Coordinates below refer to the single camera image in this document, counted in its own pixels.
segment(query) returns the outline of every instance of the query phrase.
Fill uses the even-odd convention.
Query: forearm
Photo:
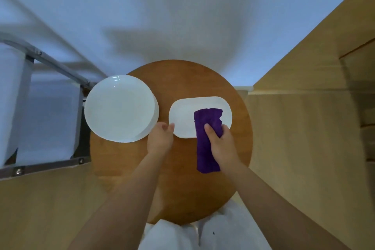
[[[348,250],[242,163],[225,171],[271,248]]]
[[[87,221],[69,249],[137,249],[157,186],[163,154],[148,154],[128,182]]]

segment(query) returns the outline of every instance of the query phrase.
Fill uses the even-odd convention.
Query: left hand
[[[171,149],[173,144],[174,124],[164,122],[156,123],[155,127],[148,134],[147,151],[148,153],[165,155]]]

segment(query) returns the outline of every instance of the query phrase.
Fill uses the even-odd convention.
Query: stack of white plates
[[[136,77],[108,77],[90,91],[85,103],[90,129],[114,142],[144,138],[157,123],[159,106],[149,87]]]

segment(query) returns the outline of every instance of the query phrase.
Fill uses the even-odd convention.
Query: white rectangular plate
[[[196,138],[194,112],[201,109],[222,109],[221,121],[228,128],[232,125],[232,110],[221,97],[185,98],[174,102],[169,110],[169,123],[174,123],[174,134],[179,138]]]

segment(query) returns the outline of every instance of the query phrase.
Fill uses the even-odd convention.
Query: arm
[[[232,181],[241,199],[262,230],[271,248],[349,250],[332,234],[288,203],[238,158],[226,125],[223,136],[205,125],[212,154],[222,172]]]
[[[157,123],[147,139],[148,154],[93,214],[69,250],[137,249],[155,193],[159,171],[173,143],[174,124]]]

